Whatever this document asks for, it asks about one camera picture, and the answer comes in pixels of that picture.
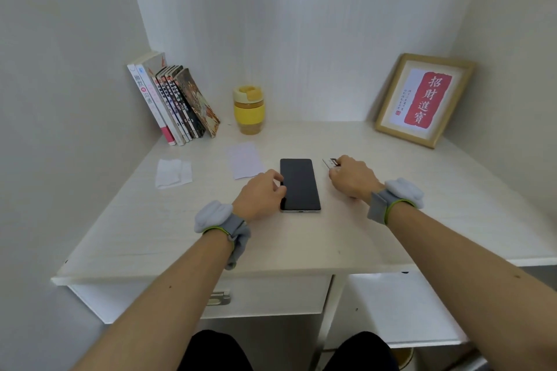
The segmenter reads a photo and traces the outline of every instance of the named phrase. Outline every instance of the desk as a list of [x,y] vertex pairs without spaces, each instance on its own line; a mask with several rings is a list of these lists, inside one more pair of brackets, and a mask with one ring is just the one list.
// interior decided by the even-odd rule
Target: desk
[[[393,287],[400,289],[405,283],[399,272],[410,271],[413,280],[408,287],[423,289],[414,294],[422,297],[419,303],[435,303],[436,319],[451,320],[427,282],[420,283],[412,259],[388,229],[366,219],[364,203],[348,199],[330,184],[322,159],[341,154],[366,161],[381,180],[402,176],[414,182],[426,194],[425,213],[506,260],[519,266],[557,264],[557,232],[549,220],[446,139],[430,150],[378,133],[362,122],[267,123],[255,136],[242,135],[234,124],[223,123],[216,138],[194,140],[184,147],[171,147],[161,138],[52,281],[72,288],[100,317],[104,314],[105,322],[111,321],[199,238],[193,233],[196,212],[213,199],[232,202],[245,185],[247,178],[232,179],[226,157],[227,147],[245,141],[255,143],[266,168],[279,170],[281,158],[311,158],[322,211],[278,213],[254,223],[253,237],[238,266],[225,271],[217,285],[231,292],[233,299],[236,292],[239,301],[234,308],[207,307],[208,317],[323,312],[323,344],[349,275],[393,273]],[[194,181],[157,190],[154,178],[161,158],[190,160]],[[398,298],[396,292],[392,299],[375,301],[396,311]],[[216,308],[229,310],[210,312]],[[415,327],[419,333],[420,326]],[[462,339],[457,330],[453,336],[441,335],[433,343],[431,334],[425,340],[413,333],[390,344]]]

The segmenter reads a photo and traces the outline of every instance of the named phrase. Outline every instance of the wall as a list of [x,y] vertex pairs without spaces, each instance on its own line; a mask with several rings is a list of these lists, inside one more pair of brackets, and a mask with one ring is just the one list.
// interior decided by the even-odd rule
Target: wall
[[477,72],[446,135],[557,223],[557,0],[473,0],[452,49]]
[[400,53],[449,54],[469,1],[138,0],[150,45],[217,113],[253,83],[269,119],[310,121],[364,120]]
[[49,279],[159,137],[136,0],[0,0],[0,369],[69,368],[101,323]]

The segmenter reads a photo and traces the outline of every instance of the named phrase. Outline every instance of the smartphone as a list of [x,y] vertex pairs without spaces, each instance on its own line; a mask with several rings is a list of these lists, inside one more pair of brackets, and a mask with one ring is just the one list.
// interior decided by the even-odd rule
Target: smartphone
[[280,174],[284,177],[286,197],[280,209],[289,213],[321,211],[313,164],[309,158],[281,158]]

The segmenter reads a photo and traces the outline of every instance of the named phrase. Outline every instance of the metal handle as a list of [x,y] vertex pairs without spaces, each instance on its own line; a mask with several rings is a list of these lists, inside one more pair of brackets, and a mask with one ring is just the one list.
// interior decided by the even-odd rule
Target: metal handle
[[207,306],[228,305],[230,303],[230,290],[223,292],[213,292]]

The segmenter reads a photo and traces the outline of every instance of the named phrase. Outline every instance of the gold picture frame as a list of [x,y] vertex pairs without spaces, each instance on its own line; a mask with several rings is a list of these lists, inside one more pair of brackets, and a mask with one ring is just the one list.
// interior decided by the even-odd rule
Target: gold picture frame
[[375,129],[435,148],[475,67],[468,60],[404,53]]

